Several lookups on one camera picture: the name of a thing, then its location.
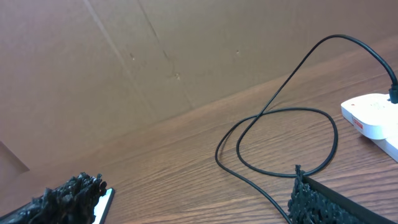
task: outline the cable connector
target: cable connector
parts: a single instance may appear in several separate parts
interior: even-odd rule
[[[398,103],[398,85],[391,85],[389,90],[391,103]]]

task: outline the white power strip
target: white power strip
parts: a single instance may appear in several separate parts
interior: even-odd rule
[[[343,117],[398,162],[398,104],[388,94],[368,94],[341,104]]]

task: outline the black cable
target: black cable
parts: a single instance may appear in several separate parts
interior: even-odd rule
[[[319,41],[314,47],[312,47],[312,49],[309,51],[308,54],[306,54],[306,56],[303,58],[303,60],[299,63],[299,65],[296,67],[296,69],[292,72],[292,74],[286,79],[286,81],[282,84],[282,86],[276,91],[276,93],[274,94],[274,96],[268,101],[268,103],[265,105],[265,107],[261,110],[261,112],[257,115],[253,115],[247,118],[242,119],[241,121],[237,122],[225,135],[224,137],[221,139],[220,143],[218,144],[217,148],[216,148],[216,153],[215,153],[215,159],[217,164],[224,169],[226,172],[229,172],[230,174],[234,175],[235,177],[245,181],[246,183],[248,183],[250,186],[254,187],[256,190],[258,190],[261,194],[263,194],[263,196],[265,196],[265,198],[267,198],[271,204],[273,204],[275,206],[276,209],[278,209],[278,211],[280,212],[280,214],[285,218],[285,220],[287,221],[287,223],[292,223],[292,221],[288,218],[287,214],[283,211],[283,209],[278,205],[278,203],[269,195],[267,194],[264,190],[262,190],[259,186],[257,186],[255,183],[251,182],[250,180],[248,180],[247,178],[239,175],[238,173],[228,169],[227,167],[225,167],[219,160],[218,160],[218,151],[221,147],[221,145],[223,144],[223,142],[225,141],[225,139],[236,129],[236,127],[238,127],[241,123],[243,123],[244,121],[247,121],[249,119],[253,119],[254,120],[247,126],[247,128],[243,131],[243,133],[240,135],[238,141],[236,142],[236,153],[238,155],[239,160],[247,167],[249,167],[252,170],[255,170],[257,172],[260,172],[262,174],[267,174],[267,175],[272,175],[275,177],[285,177],[285,178],[294,178],[296,177],[295,174],[280,174],[280,173],[275,173],[275,172],[269,172],[269,171],[265,171],[262,169],[258,169],[250,164],[248,164],[241,156],[240,151],[239,151],[239,146],[241,144],[241,141],[243,139],[243,137],[246,135],[246,133],[250,130],[250,128],[254,125],[254,123],[261,117],[264,116],[266,114],[272,114],[272,113],[278,113],[278,112],[282,112],[282,111],[293,111],[293,110],[302,110],[302,111],[312,111],[312,112],[316,112],[316,113],[320,113],[324,116],[326,116],[331,125],[333,126],[333,132],[335,134],[334,140],[333,140],[333,145],[331,148],[331,151],[329,153],[329,156],[315,169],[304,173],[304,175],[310,176],[312,174],[316,174],[317,172],[321,171],[325,166],[327,166],[329,164],[329,162],[332,160],[333,156],[336,153],[337,150],[337,144],[338,144],[338,132],[337,132],[337,127],[336,127],[336,123],[333,120],[333,118],[327,114],[324,111],[315,109],[315,108],[304,108],[304,107],[296,107],[296,108],[281,108],[281,109],[277,109],[277,110],[272,110],[272,111],[267,111],[265,112],[265,110],[268,108],[268,106],[271,104],[271,102],[274,100],[274,98],[279,94],[279,92],[283,89],[283,87],[285,87],[285,85],[287,84],[287,82],[293,77],[293,75],[297,72],[297,70],[303,65],[304,61],[306,61],[306,59],[310,56],[310,54],[320,45],[322,44],[324,41],[331,39],[331,38],[343,38],[346,40],[350,40],[352,42],[354,42],[355,44],[358,44],[359,46],[361,46],[362,48],[364,48],[366,51],[368,51],[374,58],[376,58],[377,61],[379,61],[381,63],[381,65],[386,69],[388,75],[391,78],[392,81],[392,86],[397,86],[398,82],[397,82],[397,77],[395,76],[394,72],[392,71],[391,67],[387,64],[387,62],[380,57],[380,55],[378,55],[372,48],[370,48],[368,45],[366,45],[365,43],[363,43],[362,41],[355,39],[354,37],[350,37],[348,35],[343,35],[343,34],[335,34],[335,35],[330,35],[328,37],[325,37],[324,39],[322,39],[321,41]]]

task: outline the red label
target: red label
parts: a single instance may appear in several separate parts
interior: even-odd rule
[[[363,129],[363,125],[362,125],[359,121],[357,121],[357,120],[354,119],[354,118],[353,118],[353,120],[354,120],[354,123],[355,123],[356,125],[358,125],[358,127],[360,127],[361,129]]]

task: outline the brown tabletop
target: brown tabletop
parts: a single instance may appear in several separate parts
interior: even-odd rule
[[[394,70],[398,68],[398,37],[372,47]],[[102,173],[108,186],[116,189],[107,223],[284,223],[267,199],[218,167],[214,153],[225,132],[241,118],[258,113],[285,79],[120,136],[97,149],[35,167],[0,191],[0,215],[41,195],[45,187],[57,187],[85,171]],[[337,153],[330,165],[312,178],[398,222],[397,162],[361,136],[340,109],[340,104],[352,97],[387,93],[389,85],[383,67],[357,49],[300,70],[271,108],[308,106],[332,115],[339,131]],[[294,180],[259,174],[236,157],[236,140],[247,125],[228,139],[221,161],[262,187],[287,211]],[[294,173],[295,164],[304,170],[318,166],[328,155],[332,140],[331,124],[322,115],[284,112],[259,120],[243,139],[241,153],[258,168]]]

